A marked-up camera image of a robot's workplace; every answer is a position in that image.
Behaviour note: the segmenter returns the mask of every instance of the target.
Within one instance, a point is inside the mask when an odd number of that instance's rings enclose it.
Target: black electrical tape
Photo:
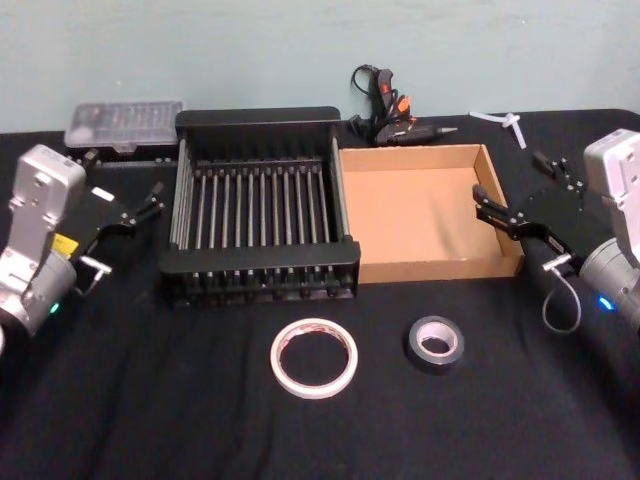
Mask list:
[[[449,347],[443,353],[431,352],[422,343],[437,339]],[[464,353],[464,337],[458,326],[451,320],[438,316],[423,317],[413,324],[407,342],[407,355],[419,369],[434,374],[452,370]]]

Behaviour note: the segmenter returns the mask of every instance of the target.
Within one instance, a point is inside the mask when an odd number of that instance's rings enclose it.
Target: blue led light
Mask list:
[[[616,309],[616,306],[613,304],[611,300],[603,297],[602,295],[598,297],[598,303],[607,311],[613,312]]]

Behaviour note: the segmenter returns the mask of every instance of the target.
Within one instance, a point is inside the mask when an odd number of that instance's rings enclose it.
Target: clear plastic case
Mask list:
[[[113,147],[130,154],[140,145],[175,145],[182,102],[85,103],[65,132],[68,148]]]

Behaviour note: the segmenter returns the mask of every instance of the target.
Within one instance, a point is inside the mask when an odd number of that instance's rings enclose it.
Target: teal wall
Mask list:
[[[0,131],[77,103],[335,105],[388,66],[418,115],[640,111],[638,0],[0,0]]]

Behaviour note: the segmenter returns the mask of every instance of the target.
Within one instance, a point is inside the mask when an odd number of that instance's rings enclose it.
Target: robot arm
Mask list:
[[[556,182],[509,210],[474,186],[478,219],[514,240],[537,238],[559,256],[554,269],[569,265],[573,273],[604,295],[636,332],[640,331],[640,133],[618,130],[590,145],[584,160],[590,189],[611,210],[611,227],[583,208],[584,182],[574,179],[565,160],[534,154],[534,166]]]
[[[36,334],[74,287],[80,265],[95,270],[93,282],[81,294],[111,272],[88,256],[101,238],[133,235],[143,220],[164,208],[157,200],[161,184],[135,210],[104,190],[85,186],[85,167],[95,163],[96,155],[85,155],[83,167],[37,145],[18,160],[9,201],[11,229],[0,256],[0,355],[12,339]]]

